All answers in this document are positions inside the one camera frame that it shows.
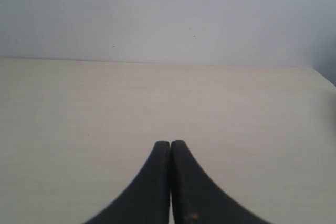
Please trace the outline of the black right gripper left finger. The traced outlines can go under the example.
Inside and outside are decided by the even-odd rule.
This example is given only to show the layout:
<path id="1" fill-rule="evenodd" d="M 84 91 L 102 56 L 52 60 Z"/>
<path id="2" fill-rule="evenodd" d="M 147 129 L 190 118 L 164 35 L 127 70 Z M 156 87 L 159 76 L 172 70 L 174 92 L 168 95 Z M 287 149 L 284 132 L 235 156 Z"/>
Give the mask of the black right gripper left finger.
<path id="1" fill-rule="evenodd" d="M 87 223 L 169 223 L 170 144 L 155 142 L 146 162 L 129 186 Z"/>

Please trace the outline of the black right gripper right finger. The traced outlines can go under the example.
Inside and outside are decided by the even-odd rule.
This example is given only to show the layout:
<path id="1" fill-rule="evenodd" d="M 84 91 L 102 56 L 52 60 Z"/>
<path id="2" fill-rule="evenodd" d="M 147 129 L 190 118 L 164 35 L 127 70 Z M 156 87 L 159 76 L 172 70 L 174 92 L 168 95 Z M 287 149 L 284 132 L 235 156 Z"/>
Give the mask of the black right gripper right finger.
<path id="1" fill-rule="evenodd" d="M 222 191 L 183 140 L 171 143 L 171 196 L 175 223 L 266 223 Z"/>

